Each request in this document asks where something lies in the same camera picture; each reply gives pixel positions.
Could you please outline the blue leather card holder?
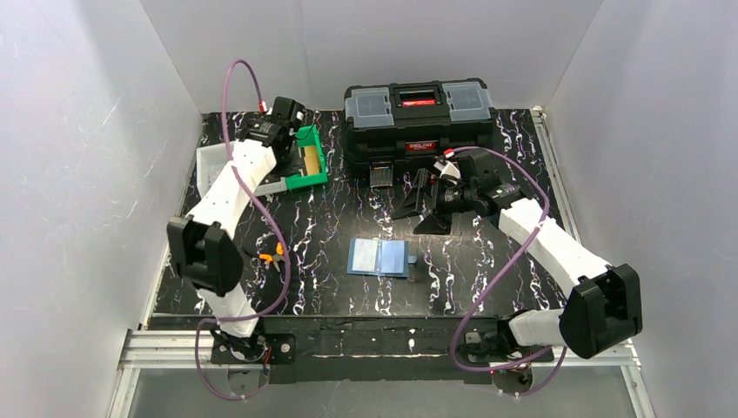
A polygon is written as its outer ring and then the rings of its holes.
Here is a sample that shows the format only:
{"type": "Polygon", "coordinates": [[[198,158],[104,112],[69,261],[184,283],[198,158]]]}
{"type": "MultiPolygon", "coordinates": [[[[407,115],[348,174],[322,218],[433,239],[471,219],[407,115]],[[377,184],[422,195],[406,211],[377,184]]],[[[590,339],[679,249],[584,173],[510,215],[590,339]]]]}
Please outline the blue leather card holder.
{"type": "Polygon", "coordinates": [[[350,243],[346,272],[351,275],[371,275],[391,278],[407,278],[410,266],[417,263],[417,252],[411,248],[409,241],[374,239],[379,242],[376,267],[374,272],[359,272],[352,269],[353,238],[350,243]]]}

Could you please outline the white card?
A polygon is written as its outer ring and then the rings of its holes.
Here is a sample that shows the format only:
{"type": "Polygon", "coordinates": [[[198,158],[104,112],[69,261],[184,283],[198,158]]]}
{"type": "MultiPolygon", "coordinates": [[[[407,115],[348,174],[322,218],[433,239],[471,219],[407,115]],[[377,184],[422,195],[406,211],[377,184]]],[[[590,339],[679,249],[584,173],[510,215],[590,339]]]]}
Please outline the white card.
{"type": "Polygon", "coordinates": [[[374,272],[379,242],[374,239],[356,239],[353,243],[352,269],[374,272]]]}

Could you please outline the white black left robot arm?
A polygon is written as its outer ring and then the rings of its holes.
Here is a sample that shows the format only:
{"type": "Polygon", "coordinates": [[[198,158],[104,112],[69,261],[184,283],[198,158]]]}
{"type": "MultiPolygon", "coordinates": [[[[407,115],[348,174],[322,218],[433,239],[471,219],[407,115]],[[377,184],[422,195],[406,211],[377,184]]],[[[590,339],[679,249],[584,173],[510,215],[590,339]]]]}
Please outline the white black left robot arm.
{"type": "Polygon", "coordinates": [[[258,316],[241,285],[245,256],[234,234],[249,204],[263,208],[255,190],[290,156],[304,118],[302,104],[277,97],[247,123],[243,140],[225,136],[227,160],[219,175],[185,216],[171,218],[166,227],[175,274],[212,310],[213,338],[243,361],[261,360],[266,344],[256,334],[258,316]]]}

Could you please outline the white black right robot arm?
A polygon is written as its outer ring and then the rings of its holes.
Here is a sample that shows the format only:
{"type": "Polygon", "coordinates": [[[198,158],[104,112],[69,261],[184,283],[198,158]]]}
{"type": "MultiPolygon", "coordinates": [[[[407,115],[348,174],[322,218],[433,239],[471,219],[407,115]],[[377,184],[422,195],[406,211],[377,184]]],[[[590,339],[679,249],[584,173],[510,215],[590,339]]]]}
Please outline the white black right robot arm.
{"type": "Polygon", "coordinates": [[[474,212],[520,244],[493,278],[502,276],[523,254],[530,255],[555,280],[567,301],[560,309],[523,310],[498,318],[493,328],[465,340],[466,314],[452,337],[449,354],[484,361],[508,357],[529,347],[562,346],[582,359],[628,340],[643,329],[641,280],[628,264],[615,266],[587,250],[549,217],[551,203],[539,185],[536,198],[504,182],[493,166],[507,156],[479,146],[440,154],[417,172],[393,219],[420,216],[416,234],[447,235],[455,213],[474,212]]]}

